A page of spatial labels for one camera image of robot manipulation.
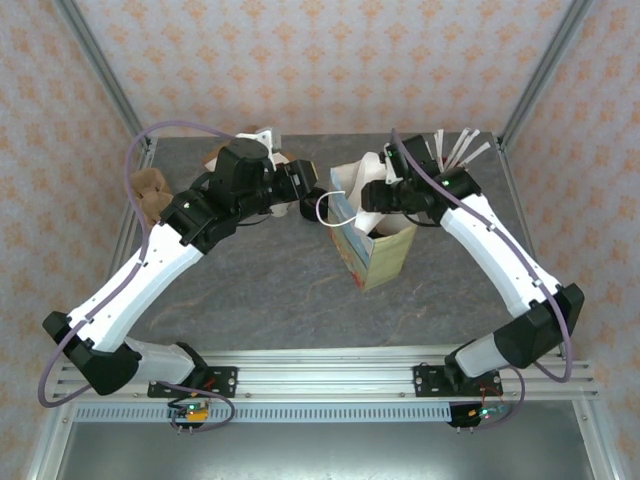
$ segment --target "patterned wallpaper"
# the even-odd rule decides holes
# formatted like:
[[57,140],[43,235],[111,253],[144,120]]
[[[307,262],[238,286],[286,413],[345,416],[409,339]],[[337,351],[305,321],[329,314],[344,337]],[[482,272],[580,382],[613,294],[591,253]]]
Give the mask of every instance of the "patterned wallpaper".
[[130,136],[51,0],[0,2],[0,478],[24,478],[53,349],[41,323],[104,280]]
[[499,132],[570,1],[78,3],[144,125],[295,134]]
[[587,297],[574,335],[596,360],[617,445],[640,472],[640,3],[594,3],[510,151],[543,264]]

